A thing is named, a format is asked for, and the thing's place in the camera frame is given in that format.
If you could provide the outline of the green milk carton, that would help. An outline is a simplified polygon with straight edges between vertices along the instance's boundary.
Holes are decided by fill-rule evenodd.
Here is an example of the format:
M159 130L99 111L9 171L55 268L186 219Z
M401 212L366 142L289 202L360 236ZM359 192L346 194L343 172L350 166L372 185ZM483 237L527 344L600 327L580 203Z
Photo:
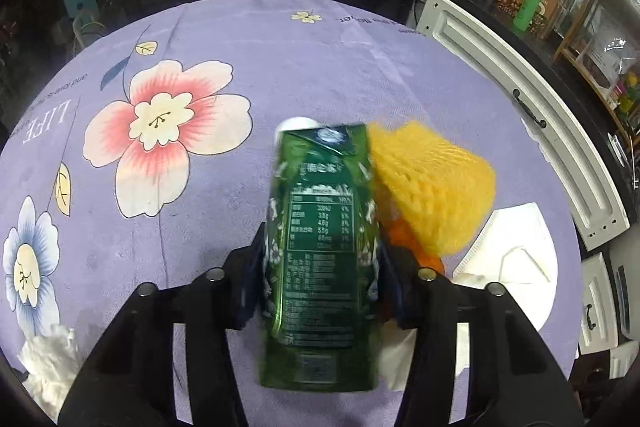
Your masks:
M263 386L376 387L379 237L364 124L282 132L262 258Z

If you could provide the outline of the white long drawer front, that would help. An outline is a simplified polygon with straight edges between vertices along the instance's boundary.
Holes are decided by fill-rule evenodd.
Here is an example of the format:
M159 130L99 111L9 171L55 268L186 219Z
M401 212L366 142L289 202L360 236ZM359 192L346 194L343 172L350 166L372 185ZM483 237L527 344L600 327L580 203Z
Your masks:
M506 92L563 184L587 251L631 228L634 201L608 134L525 39L470 0L424 0L416 30Z

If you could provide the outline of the white drawer cabinet stack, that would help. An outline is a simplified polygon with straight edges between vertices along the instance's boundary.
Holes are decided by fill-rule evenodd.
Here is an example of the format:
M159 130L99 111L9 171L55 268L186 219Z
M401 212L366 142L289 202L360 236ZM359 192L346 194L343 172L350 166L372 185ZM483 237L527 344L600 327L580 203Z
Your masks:
M610 377L623 378L638 355L637 340L625 340L618 326L611 282L605 257L597 253L582 262L582 319L578 349L580 355L608 355Z

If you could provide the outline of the wooden desktop shelf rack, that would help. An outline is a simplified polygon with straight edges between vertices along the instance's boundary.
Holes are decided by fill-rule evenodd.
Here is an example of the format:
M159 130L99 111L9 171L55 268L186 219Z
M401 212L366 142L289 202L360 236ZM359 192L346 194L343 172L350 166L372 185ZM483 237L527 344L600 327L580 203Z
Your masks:
M639 0L582 0L554 56L597 93L627 148L639 144Z

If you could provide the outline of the white paper plate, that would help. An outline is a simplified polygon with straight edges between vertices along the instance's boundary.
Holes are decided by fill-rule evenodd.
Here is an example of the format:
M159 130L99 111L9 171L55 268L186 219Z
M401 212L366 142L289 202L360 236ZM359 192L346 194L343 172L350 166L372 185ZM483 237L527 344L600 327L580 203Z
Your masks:
M535 329L542 329L554 303L558 258L537 204L493 211L452 281L474 288L502 284Z

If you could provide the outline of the crumpled white tissue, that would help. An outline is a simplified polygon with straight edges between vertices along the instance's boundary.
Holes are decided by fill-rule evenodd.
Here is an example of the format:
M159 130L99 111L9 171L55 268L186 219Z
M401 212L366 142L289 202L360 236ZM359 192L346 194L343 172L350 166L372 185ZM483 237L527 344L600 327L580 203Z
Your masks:
M54 324L49 336L27 339L17 358L27 372L23 387L56 424L82 365L75 331Z

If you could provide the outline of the yellow foam fruit net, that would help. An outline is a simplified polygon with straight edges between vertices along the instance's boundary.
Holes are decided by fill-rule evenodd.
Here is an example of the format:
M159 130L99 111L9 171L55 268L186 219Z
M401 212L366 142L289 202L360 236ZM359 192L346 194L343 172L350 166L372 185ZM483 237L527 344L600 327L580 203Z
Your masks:
M394 130L368 124L367 136L386 236L390 222L402 218L427 254L462 251L494 205L489 162L414 120Z

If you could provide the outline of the green plastic bottle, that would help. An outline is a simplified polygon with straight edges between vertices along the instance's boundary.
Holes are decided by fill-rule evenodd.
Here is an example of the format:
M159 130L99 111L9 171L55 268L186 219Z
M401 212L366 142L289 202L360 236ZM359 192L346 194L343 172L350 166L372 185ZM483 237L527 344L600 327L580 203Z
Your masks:
M523 0L516 13L513 26L519 31L526 31L532 21L541 0Z

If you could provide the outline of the purple floral tablecloth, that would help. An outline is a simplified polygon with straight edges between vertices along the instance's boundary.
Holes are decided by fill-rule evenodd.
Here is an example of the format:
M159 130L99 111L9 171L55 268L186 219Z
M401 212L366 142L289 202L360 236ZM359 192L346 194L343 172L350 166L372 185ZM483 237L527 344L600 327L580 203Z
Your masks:
M43 89L1 154L1 421L61 426L23 387L25 341L73 329L82 364L134 290L189 284L265 231L288 130L417 121L494 169L491 213L534 202L558 258L536 329L565 378L577 348L578 245L566 194L494 80L439 42L326 0L206 0L113 32ZM262 297L227 333L244 426L398 426L404 391L309 392L260 382ZM390 321L380 288L378 358ZM174 327L176 413L191 410Z

